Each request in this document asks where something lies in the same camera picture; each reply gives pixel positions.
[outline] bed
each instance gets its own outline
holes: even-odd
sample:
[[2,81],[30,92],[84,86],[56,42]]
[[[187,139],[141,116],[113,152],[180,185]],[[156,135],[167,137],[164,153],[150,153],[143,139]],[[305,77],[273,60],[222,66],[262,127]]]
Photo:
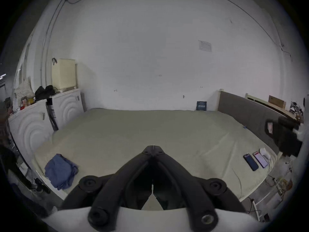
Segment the bed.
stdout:
[[[113,174],[146,146],[159,145],[193,176],[224,180],[242,201],[264,181],[280,157],[272,139],[265,133],[263,137],[265,120],[280,114],[254,101],[220,93],[218,111],[88,110],[38,148],[32,163],[49,187],[44,167],[55,154],[79,166],[70,188],[53,190],[64,199],[83,176]],[[260,148],[271,159],[266,168],[259,166],[253,172],[243,155]]]

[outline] blue cloth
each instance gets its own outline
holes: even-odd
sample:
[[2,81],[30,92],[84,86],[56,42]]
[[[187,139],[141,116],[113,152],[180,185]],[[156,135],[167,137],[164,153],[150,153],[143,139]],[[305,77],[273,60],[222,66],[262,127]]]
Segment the blue cloth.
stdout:
[[53,187],[58,190],[69,188],[77,173],[76,164],[61,154],[56,154],[45,166],[45,176],[50,180]]

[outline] mattress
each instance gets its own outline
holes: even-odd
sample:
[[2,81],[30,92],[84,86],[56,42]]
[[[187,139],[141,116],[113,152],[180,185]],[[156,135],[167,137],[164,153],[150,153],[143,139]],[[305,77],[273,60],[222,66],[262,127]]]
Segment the mattress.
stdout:
[[[68,194],[83,176],[118,171],[148,145],[158,145],[193,176],[220,178],[240,201],[266,178],[277,155],[233,117],[218,111],[91,109],[38,148],[33,164],[44,175],[60,153],[79,166]],[[269,165],[252,171],[243,155],[265,148]]]

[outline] smartphone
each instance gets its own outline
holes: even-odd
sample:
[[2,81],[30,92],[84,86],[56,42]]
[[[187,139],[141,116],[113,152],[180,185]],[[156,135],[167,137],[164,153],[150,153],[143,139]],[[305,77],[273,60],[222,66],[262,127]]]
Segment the smartphone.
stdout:
[[259,162],[259,164],[262,166],[262,168],[265,168],[268,166],[268,162],[264,159],[264,157],[260,154],[260,152],[254,152],[253,153],[255,159]]
[[249,164],[250,168],[255,171],[259,168],[258,164],[255,162],[255,160],[252,158],[250,154],[245,154],[243,158],[246,160],[246,162]]

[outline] wooden shelf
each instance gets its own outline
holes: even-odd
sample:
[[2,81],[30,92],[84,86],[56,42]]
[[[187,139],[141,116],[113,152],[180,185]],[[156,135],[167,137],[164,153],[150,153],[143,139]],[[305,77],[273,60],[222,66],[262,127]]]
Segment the wooden shelf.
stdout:
[[290,117],[292,119],[296,119],[296,115],[295,114],[292,114],[289,111],[284,110],[283,108],[278,107],[278,106],[276,106],[274,104],[271,104],[271,103],[269,103],[267,101],[261,100],[259,98],[256,98],[256,97],[248,95],[248,94],[246,94],[245,98],[249,99],[249,100],[253,100],[255,102],[258,102],[258,103],[260,103],[262,105],[268,106],[269,108],[276,110],[277,112],[279,112],[280,114],[282,114],[284,116],[288,116],[288,117]]

